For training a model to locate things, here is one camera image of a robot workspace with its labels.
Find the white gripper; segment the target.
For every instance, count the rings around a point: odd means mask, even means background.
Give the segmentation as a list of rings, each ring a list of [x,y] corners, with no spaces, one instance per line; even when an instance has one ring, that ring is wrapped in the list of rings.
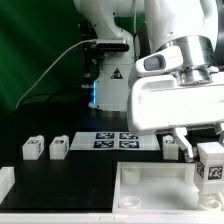
[[[139,79],[128,97],[129,131],[148,135],[174,129],[173,139],[185,161],[197,161],[198,152],[186,138],[187,129],[217,124],[216,134],[224,132],[224,72],[213,74],[212,79],[210,84],[193,86],[179,86],[172,75]]]

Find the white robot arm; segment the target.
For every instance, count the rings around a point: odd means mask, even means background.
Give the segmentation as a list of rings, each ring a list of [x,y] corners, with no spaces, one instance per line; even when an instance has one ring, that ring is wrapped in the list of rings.
[[[224,126],[222,0],[73,1],[96,33],[90,108],[135,135],[172,134],[193,161],[188,131]]]

